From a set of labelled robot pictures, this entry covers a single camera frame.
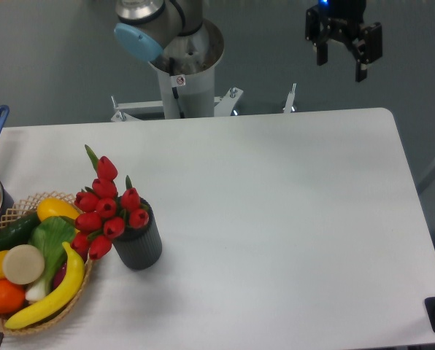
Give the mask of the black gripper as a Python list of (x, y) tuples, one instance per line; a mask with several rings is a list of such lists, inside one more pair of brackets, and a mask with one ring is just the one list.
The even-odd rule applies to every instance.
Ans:
[(368, 77), (368, 62), (382, 57), (382, 25), (365, 23), (365, 1), (318, 1), (305, 15), (305, 39), (316, 50), (317, 65), (328, 62), (328, 41), (343, 44), (356, 59), (355, 81)]

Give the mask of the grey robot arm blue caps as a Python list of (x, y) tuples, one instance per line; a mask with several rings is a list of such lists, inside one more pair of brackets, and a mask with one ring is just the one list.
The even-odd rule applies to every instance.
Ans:
[[(328, 41), (342, 43), (355, 59), (356, 82), (382, 57), (382, 25), (365, 24), (365, 10), (365, 1), (318, 1), (305, 15), (304, 37), (317, 64), (328, 61)], [(115, 12), (120, 46), (168, 75), (202, 73), (223, 56), (223, 35), (204, 19), (202, 1), (117, 1)]]

